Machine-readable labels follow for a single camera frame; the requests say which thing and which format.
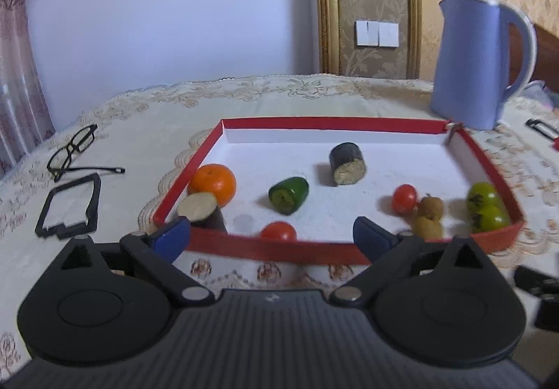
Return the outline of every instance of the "gold picture frame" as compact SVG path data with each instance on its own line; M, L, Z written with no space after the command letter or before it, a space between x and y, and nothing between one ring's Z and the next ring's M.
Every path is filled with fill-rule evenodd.
M406 76L418 78L421 58L421 0L407 1ZM340 0L317 0L317 8L320 71L340 75L342 70Z
M317 0L320 71L339 75L342 70L340 47L340 0Z
M421 0L407 0L406 77L419 78L421 62Z

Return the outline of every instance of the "tomato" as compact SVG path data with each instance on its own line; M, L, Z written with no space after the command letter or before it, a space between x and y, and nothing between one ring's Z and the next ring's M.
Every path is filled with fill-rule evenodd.
M296 241L297 232L287 222L272 222L260 232L260 237L269 241Z
M508 214L494 205L484 206L474 213L472 219L474 233L492 232L510 225Z
M418 193L410 184L402 184L392 194L392 209L400 215L409 214L418 202Z
M499 194L495 186L490 183L475 183L468 191L466 201L470 214L474 214L476 211L489 205L501 207Z

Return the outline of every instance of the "black plastic frame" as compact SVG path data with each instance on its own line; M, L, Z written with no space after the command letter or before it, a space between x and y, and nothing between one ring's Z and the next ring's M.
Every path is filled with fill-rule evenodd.
M66 227L64 223L57 223L49 228L44 228L46 215L49 212L50 204L54 196L62 191L66 191L81 184L93 182L93 194L91 200L86 208L87 222L78 222L74 225ZM37 225L35 226L35 234L38 237L50 237L56 235L58 239L67 239L69 237L83 235L86 233L95 232L97 230L97 210L99 208L99 194L101 192L101 178L97 173L84 176L83 178L75 179L69 183L59 185L49 192L46 198L41 214L38 217Z

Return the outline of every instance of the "green tomato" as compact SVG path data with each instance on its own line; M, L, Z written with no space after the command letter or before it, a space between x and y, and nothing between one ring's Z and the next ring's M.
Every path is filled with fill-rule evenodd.
M510 225L506 212L494 205L484 206L472 216L474 233L492 232Z
M501 207L501 198L495 189L495 186L490 183L475 183L468 191L466 198L468 204L468 211L474 214L485 206L493 205Z

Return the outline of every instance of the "wall switch panel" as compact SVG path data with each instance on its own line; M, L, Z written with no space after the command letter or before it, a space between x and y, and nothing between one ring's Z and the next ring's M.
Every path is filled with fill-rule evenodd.
M367 32L367 21L357 20L355 22L355 37L357 45L369 45L369 34Z
M378 45L381 47L399 47L400 28L397 23L378 23Z
M378 22L357 20L355 22L356 44L364 47L378 47Z
M378 22L367 22L367 33L369 35L369 47L378 47Z

